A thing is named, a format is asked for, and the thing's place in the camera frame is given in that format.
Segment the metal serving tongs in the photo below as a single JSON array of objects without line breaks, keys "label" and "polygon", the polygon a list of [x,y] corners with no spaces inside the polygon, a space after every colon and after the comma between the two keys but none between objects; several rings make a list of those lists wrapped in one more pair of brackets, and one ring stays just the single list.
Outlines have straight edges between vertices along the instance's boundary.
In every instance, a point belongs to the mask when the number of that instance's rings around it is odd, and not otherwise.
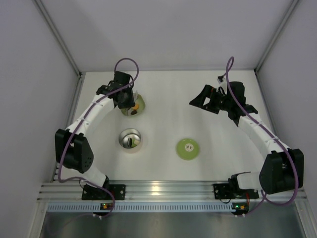
[{"label": "metal serving tongs", "polygon": [[[137,104],[137,102],[136,102],[137,99],[138,99],[138,93],[134,93],[134,94],[133,94],[133,98],[134,98],[135,105],[138,105],[138,106],[139,106],[139,104]],[[131,113],[132,113],[132,111],[134,111],[134,110],[132,109],[133,107],[131,107],[131,108],[126,108],[126,109],[124,110],[124,114],[125,114],[126,116],[132,116]]]}]

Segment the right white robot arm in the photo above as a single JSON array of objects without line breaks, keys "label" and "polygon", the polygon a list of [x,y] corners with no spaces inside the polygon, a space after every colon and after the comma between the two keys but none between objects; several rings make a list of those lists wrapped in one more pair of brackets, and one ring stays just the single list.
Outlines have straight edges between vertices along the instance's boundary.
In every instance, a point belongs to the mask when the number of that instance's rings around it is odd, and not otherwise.
[{"label": "right white robot arm", "polygon": [[205,85],[190,105],[218,114],[226,111],[228,117],[253,142],[263,157],[259,172],[234,174],[229,182],[237,190],[263,190],[267,194],[301,188],[304,182],[304,154],[282,143],[262,122],[258,111],[246,104],[245,87],[241,82],[230,82],[227,89]]}]

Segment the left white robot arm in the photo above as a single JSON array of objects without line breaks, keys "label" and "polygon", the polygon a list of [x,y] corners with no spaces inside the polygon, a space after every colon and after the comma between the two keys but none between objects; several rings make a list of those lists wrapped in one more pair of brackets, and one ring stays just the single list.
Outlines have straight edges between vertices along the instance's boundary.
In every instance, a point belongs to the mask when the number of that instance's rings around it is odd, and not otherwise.
[{"label": "left white robot arm", "polygon": [[135,105],[130,74],[115,71],[114,78],[96,91],[87,109],[66,129],[55,133],[55,157],[59,163],[58,180],[85,180],[94,187],[107,187],[108,177],[94,164],[90,137],[100,122],[113,109],[125,109]]}]

